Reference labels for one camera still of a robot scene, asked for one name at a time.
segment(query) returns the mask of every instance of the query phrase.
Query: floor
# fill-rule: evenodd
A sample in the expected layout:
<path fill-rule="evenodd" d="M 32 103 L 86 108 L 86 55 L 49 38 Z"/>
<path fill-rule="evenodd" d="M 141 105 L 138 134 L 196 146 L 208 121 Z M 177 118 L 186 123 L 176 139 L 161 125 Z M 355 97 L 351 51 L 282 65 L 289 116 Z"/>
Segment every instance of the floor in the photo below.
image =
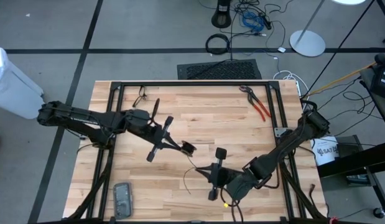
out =
<path fill-rule="evenodd" d="M 208 7 L 215 5 L 215 0 L 200 1 Z M 273 3 L 260 2 L 260 7 Z M 277 1 L 282 8 L 286 2 Z M 288 53 L 290 35 L 304 27 L 318 2 L 295 0 L 285 13 L 271 14 L 271 20 L 281 21 L 285 27 L 282 46 L 287 53 L 273 54 L 277 59 L 260 51 L 234 57 L 255 58 L 263 79 L 272 78 L 279 60 L 281 70 L 290 70 L 311 85 L 372 1 L 359 6 L 325 1 L 310 29 L 325 39 L 327 53 L 315 58 Z M 174 80 L 178 64 L 228 58 L 229 55 L 211 56 L 204 51 L 208 36 L 218 32 L 210 23 L 212 14 L 213 10 L 203 7 L 198 0 L 0 0 L 0 46 L 7 50 L 15 65 L 43 88 L 45 101 L 60 100 L 87 108 L 95 80 Z M 233 32 L 242 31 L 246 28 L 234 24 Z M 264 32 L 267 37 L 236 38 L 233 47 L 248 48 L 246 52 L 263 49 L 270 34 L 268 30 Z M 278 48 L 283 35 L 282 27 L 275 23 L 268 47 Z M 385 48 L 381 42 L 384 37 L 385 17 L 375 2 L 313 89 L 371 63 L 377 51 L 374 48 Z M 349 90 L 367 95 L 359 84 Z M 312 99 L 322 105 L 332 95 L 334 92 L 326 91 Z M 320 112 L 330 118 L 361 106 L 359 101 L 339 96 Z M 369 105 L 366 111 L 370 112 L 372 107 Z M 378 111 L 375 109 L 373 114 L 378 115 Z M 355 113 L 341 115 L 332 120 L 331 132 L 340 133 L 364 117 Z M 0 109 L 0 223 L 28 222 L 56 134 L 55 128 Z M 357 134 L 362 143 L 379 144 L 385 141 L 385 124 L 370 117 L 343 136 L 352 134 Z M 77 147 L 78 139 L 65 133 L 39 222 L 61 219 Z M 385 188 L 385 172 L 378 177 Z M 379 207 L 371 188 L 348 187 L 341 177 L 323 179 L 322 184 L 330 216 L 343 217 L 370 208 L 344 220 L 385 223 L 385 218 L 380 220 L 371 214 L 371 209 Z"/>

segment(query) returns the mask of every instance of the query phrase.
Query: black floor mat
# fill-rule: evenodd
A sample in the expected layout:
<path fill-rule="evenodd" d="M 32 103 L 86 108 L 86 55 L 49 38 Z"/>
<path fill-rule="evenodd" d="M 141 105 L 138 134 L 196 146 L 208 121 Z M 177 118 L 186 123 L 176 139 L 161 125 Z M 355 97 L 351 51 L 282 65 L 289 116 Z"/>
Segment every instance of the black floor mat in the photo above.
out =
<path fill-rule="evenodd" d="M 177 65 L 179 80 L 261 79 L 255 59 Z"/>

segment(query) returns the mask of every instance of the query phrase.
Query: yellow cable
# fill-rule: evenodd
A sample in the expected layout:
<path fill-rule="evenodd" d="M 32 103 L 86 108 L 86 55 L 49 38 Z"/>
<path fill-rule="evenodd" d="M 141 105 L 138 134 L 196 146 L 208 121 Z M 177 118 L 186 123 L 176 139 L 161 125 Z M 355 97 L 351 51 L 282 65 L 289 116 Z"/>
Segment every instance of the yellow cable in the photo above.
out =
<path fill-rule="evenodd" d="M 346 76 L 344 76 L 344 77 L 341 77 L 341 78 L 339 78 L 339 79 L 337 79 L 337 80 L 335 80 L 335 81 L 333 81 L 333 82 L 331 82 L 331 83 L 329 83 L 329 84 L 327 84 L 327 85 L 325 85 L 325 86 L 323 86 L 323 87 L 321 87 L 321 88 L 319 88 L 319 89 L 317 89 L 317 90 L 315 90 L 315 91 L 312 91 L 312 92 L 311 92 L 310 94 L 308 94 L 307 96 L 311 96 L 311 95 L 313 95 L 313 94 L 315 94 L 315 93 L 318 93 L 319 91 L 322 91 L 322 90 L 324 90 L 324 89 L 326 89 L 326 88 L 329 88 L 330 86 L 334 85 L 335 83 L 341 82 L 341 81 L 343 81 L 343 80 L 345 80 L 345 79 L 347 79 L 347 78 L 349 78 L 349 77 L 352 77 L 353 75 L 359 73 L 360 71 L 362 71 L 362 70 L 364 70 L 364 69 L 369 68 L 370 66 L 373 66 L 374 64 L 376 64 L 376 62 L 373 62 L 372 64 L 367 65 L 367 66 L 365 66 L 364 68 L 361 68 L 361 69 L 359 69 L 359 70 L 357 70 L 357 71 L 351 72 L 350 74 L 348 74 L 348 75 L 346 75 Z"/>

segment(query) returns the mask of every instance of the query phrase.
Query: metal bracket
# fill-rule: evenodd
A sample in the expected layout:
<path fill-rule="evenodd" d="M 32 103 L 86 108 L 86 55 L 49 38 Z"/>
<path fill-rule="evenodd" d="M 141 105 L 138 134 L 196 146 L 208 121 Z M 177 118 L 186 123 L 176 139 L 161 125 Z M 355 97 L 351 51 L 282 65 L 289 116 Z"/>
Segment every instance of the metal bracket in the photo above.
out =
<path fill-rule="evenodd" d="M 275 137 L 279 138 L 288 128 L 274 128 Z"/>

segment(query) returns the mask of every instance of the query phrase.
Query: black floor line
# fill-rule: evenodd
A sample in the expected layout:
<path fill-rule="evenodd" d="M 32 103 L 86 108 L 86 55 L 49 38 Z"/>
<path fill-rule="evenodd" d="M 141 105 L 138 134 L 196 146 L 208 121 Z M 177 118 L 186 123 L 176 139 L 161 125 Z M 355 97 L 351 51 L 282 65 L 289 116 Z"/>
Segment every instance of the black floor line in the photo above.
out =
<path fill-rule="evenodd" d="M 7 54 L 82 54 L 84 49 L 6 49 Z M 233 48 L 234 53 L 279 53 L 277 49 L 267 48 Z M 88 49 L 88 54 L 195 54 L 206 53 L 204 48 L 179 49 Z M 296 53 L 286 49 L 285 53 Z M 368 48 L 327 48 L 325 53 L 385 53 L 385 47 Z"/>
<path fill-rule="evenodd" d="M 102 4 L 103 4 L 103 0 L 98 0 L 94 10 L 93 18 L 91 19 L 90 26 L 88 28 L 85 43 L 83 44 L 83 49 L 80 54 L 79 62 L 76 67 L 75 73 L 73 75 L 73 80 L 68 92 L 67 100 L 65 102 L 67 105 L 72 105 L 73 99 L 75 98 L 76 89 L 79 84 L 81 72 L 83 70 L 83 66 L 85 64 L 85 60 L 87 57 L 87 50 L 91 44 L 91 39 L 93 38 L 94 29 L 97 24 L 97 20 L 100 14 Z M 43 177 L 42 177 L 42 180 L 40 181 L 39 189 L 37 191 L 37 195 L 32 207 L 32 211 L 30 212 L 30 215 L 29 215 L 28 223 L 37 223 L 39 219 L 39 215 L 44 203 L 44 198 L 47 193 L 51 175 L 54 169 L 55 161 L 57 160 L 57 155 L 60 149 L 63 133 L 64 133 L 64 129 L 62 127 L 59 127 L 57 129 L 57 132 L 55 133 L 54 142 L 51 147 L 49 158 L 47 159 Z"/>

